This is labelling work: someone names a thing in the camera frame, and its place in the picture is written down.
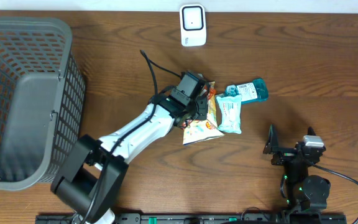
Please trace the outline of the red chocolate bar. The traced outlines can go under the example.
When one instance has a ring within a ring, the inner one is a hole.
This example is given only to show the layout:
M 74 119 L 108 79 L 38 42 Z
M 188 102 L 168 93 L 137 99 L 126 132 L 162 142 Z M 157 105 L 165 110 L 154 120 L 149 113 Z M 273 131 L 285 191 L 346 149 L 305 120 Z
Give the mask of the red chocolate bar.
M 188 117 L 183 124 L 179 125 L 179 128 L 185 129 L 187 128 L 194 120 L 196 121 L 203 121 L 207 119 L 208 114 L 208 103 L 210 99 L 215 95 L 216 90 L 214 88 L 209 89 L 209 93 L 203 96 L 200 96 L 196 100 L 196 109 L 197 113 L 195 114 L 195 117 Z

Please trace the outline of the yellow snack bag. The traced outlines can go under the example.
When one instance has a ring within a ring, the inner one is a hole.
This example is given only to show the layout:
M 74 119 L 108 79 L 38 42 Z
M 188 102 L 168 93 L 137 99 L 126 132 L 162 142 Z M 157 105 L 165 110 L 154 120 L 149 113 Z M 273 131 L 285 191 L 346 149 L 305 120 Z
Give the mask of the yellow snack bag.
M 215 82 L 210 82 L 210 88 L 214 88 Z M 216 119 L 216 100 L 215 95 L 208 103 L 207 119 L 203 121 L 194 120 L 183 133 L 183 145 L 189 145 L 196 142 L 207 141 L 223 137 L 224 134 L 218 130 Z

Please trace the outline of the light blue wipes pack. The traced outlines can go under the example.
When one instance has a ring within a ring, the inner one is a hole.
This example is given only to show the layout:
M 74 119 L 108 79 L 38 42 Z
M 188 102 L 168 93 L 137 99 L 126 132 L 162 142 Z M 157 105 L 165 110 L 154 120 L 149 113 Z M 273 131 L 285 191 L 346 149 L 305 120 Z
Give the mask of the light blue wipes pack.
M 221 111 L 220 131 L 241 134 L 241 96 L 217 96 L 216 101 Z

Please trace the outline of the teal mouthwash bottle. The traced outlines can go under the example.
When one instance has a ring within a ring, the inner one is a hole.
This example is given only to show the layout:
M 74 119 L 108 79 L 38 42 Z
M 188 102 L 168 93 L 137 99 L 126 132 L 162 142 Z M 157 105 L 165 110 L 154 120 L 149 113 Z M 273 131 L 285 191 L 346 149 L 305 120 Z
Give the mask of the teal mouthwash bottle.
M 241 96 L 241 103 L 263 102 L 269 98 L 269 91 L 262 78 L 257 78 L 249 83 L 229 85 L 225 89 L 226 96 Z

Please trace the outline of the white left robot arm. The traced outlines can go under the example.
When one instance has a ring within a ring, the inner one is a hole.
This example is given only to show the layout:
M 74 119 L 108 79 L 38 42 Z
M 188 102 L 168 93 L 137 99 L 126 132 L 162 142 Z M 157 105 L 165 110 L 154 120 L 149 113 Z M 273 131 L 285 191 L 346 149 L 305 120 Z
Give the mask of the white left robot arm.
M 123 128 L 94 139 L 84 135 L 63 162 L 51 191 L 80 223 L 112 223 L 111 211 L 130 162 L 172 128 L 205 118 L 209 91 L 169 86 L 151 97 L 146 109 Z

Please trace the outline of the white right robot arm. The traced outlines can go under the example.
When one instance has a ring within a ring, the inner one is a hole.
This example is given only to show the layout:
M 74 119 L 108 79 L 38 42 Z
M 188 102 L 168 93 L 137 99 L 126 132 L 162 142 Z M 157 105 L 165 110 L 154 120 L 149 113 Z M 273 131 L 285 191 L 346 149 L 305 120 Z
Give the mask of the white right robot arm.
M 325 150 L 323 140 L 311 127 L 294 147 L 281 147 L 275 126 L 270 126 L 263 153 L 272 155 L 271 165 L 284 168 L 280 193 L 287 200 L 289 209 L 320 212 L 327 208 L 330 181 L 308 173 L 308 168 L 319 162 Z

